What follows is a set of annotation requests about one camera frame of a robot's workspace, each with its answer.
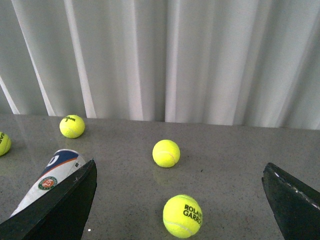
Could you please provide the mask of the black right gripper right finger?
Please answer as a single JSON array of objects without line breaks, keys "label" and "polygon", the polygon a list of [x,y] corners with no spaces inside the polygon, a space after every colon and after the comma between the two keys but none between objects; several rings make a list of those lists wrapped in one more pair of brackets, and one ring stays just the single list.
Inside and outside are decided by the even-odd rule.
[{"label": "black right gripper right finger", "polygon": [[271,162],[261,181],[283,238],[318,240],[320,193]]}]

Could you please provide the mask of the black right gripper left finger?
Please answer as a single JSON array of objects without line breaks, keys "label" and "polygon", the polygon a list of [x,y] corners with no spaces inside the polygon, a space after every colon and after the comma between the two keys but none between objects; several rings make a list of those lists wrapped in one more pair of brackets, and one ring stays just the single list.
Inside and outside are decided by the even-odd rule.
[{"label": "black right gripper left finger", "polygon": [[0,225],[2,240],[80,240],[97,188],[90,160],[76,172]]}]

